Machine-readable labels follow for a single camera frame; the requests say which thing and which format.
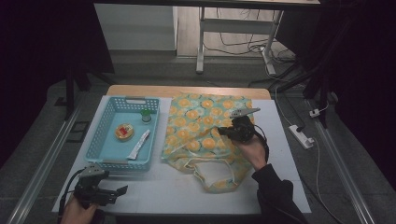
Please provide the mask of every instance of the human hand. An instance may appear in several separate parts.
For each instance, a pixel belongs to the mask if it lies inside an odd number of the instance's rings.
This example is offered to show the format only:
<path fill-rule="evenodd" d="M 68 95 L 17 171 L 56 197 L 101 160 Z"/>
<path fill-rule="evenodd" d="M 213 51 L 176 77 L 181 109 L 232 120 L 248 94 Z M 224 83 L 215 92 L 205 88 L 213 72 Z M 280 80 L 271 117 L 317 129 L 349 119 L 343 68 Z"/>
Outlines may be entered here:
<path fill-rule="evenodd" d="M 260 170 L 267 164 L 265 161 L 265 149 L 258 136 L 253 135 L 253 137 L 245 143 L 234 140 L 232 140 L 232 142 L 236 147 L 241 149 L 242 154 L 252 164 L 255 171 Z"/>
<path fill-rule="evenodd" d="M 72 194 L 64 208 L 61 224 L 89 224 L 98 206 L 99 204 L 92 203 L 85 209 Z"/>

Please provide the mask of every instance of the blue plastic basket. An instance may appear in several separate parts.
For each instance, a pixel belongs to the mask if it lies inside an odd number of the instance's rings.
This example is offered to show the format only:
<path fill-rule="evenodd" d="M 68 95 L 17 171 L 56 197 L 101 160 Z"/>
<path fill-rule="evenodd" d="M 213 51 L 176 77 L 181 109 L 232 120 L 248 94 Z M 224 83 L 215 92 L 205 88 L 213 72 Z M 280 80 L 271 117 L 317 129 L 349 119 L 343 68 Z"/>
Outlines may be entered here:
<path fill-rule="evenodd" d="M 149 109 L 151 123 L 142 121 L 140 111 Z M 90 141 L 83 146 L 88 147 L 85 160 L 97 163 L 102 169 L 118 172 L 146 172 L 149 170 L 152 148 L 160 115 L 158 98 L 131 98 L 126 96 L 104 96 L 93 118 L 92 125 L 84 140 Z M 134 127 L 134 136 L 127 140 L 117 139 L 114 132 L 122 123 L 130 123 Z M 127 160 L 142 134 L 150 129 L 145 144 L 140 148 L 136 160 Z"/>

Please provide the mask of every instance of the power strip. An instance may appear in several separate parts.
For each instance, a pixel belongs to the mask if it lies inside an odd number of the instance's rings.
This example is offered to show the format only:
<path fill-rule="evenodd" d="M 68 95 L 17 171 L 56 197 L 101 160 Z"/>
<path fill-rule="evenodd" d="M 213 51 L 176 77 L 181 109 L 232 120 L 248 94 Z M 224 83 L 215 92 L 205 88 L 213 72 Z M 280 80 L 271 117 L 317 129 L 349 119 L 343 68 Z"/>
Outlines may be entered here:
<path fill-rule="evenodd" d="M 297 125 L 289 126 L 289 130 L 293 133 L 293 135 L 297 138 L 297 140 L 301 143 L 301 145 L 305 149 L 311 148 L 314 144 L 313 138 L 307 138 L 303 132 L 297 132 Z"/>

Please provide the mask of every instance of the black sleeve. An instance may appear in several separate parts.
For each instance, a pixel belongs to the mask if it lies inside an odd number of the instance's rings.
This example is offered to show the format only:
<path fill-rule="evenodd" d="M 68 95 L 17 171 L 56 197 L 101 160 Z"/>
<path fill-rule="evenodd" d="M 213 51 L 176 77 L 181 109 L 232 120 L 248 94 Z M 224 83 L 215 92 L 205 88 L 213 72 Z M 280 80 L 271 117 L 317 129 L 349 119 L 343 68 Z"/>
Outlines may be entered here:
<path fill-rule="evenodd" d="M 308 223 L 293 201 L 293 184 L 280 180 L 272 164 L 253 174 L 259 183 L 257 198 L 264 223 Z"/>

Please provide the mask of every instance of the desk leg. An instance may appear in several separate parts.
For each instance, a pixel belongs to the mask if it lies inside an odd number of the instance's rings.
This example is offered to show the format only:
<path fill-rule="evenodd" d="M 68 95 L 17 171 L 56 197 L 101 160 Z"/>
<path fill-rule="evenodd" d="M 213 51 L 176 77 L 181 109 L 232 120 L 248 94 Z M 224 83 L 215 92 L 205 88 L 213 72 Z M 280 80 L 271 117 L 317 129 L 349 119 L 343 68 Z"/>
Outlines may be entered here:
<path fill-rule="evenodd" d="M 267 67 L 267 72 L 269 76 L 273 76 L 276 74 L 275 69 L 274 69 L 274 65 L 272 64 L 272 60 L 270 57 L 270 50 L 271 50 L 271 46 L 274 42 L 274 38 L 276 35 L 276 31 L 277 31 L 277 27 L 279 25 L 280 22 L 280 18 L 282 17 L 282 13 L 283 11 L 277 11 L 276 12 L 276 17 L 274 20 L 274 23 L 271 27 L 271 32 L 268 36 L 268 43 L 267 45 L 264 47 L 261 47 L 260 50 L 262 51 L 262 57 L 264 58 L 265 61 L 265 65 Z"/>
<path fill-rule="evenodd" d="M 205 8 L 201 8 L 201 19 L 199 21 L 199 45 L 197 54 L 196 73 L 201 75 L 204 72 L 204 29 L 205 29 Z"/>

